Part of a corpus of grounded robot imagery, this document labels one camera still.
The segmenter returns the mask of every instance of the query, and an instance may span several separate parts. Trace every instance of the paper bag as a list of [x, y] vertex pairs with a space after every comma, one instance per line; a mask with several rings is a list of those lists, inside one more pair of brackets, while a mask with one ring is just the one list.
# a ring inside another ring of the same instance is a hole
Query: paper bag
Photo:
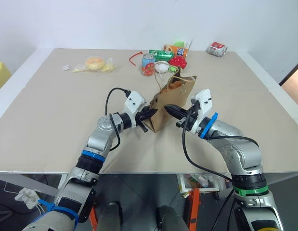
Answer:
[[197, 76], [181, 77], [180, 74], [181, 69], [178, 69], [161, 91], [169, 88], [169, 85], [175, 81], [181, 81], [182, 85], [180, 87], [164, 93], [160, 91], [150, 102], [150, 109], [156, 108], [157, 112], [150, 119], [144, 121], [144, 123], [155, 133], [160, 131], [171, 118], [164, 106], [167, 104], [175, 104], [183, 107], [194, 87]]

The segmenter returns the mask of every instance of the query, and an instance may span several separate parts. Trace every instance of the red strawberry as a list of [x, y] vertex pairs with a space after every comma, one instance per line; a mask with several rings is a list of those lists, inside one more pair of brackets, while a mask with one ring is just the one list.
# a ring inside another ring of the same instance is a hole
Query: red strawberry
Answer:
[[175, 56], [171, 58], [168, 63], [173, 66], [180, 66], [182, 69], [184, 69], [187, 65], [187, 62], [183, 56]]

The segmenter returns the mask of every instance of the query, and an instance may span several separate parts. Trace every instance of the table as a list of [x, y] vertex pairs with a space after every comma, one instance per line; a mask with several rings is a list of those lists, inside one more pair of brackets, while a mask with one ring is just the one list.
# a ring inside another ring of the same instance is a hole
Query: table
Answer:
[[[154, 77], [140, 73], [140, 56], [133, 59], [136, 67], [129, 62], [137, 52], [54, 49], [0, 117], [0, 172], [67, 173], [103, 115], [112, 87], [135, 90], [149, 102], [158, 86]], [[90, 56], [113, 58], [117, 68], [106, 74], [62, 70]], [[187, 62], [182, 76], [197, 75], [191, 95], [211, 89], [211, 115], [218, 112], [220, 120], [259, 143], [265, 172], [298, 171], [298, 109], [257, 62], [244, 52], [219, 58], [204, 51], [190, 51]], [[114, 92], [109, 112], [121, 112], [125, 99]], [[102, 173], [198, 172], [185, 159], [182, 130], [175, 122], [157, 134], [140, 128], [122, 133]], [[186, 145], [196, 163], [227, 172], [222, 156], [207, 142], [187, 133]]]

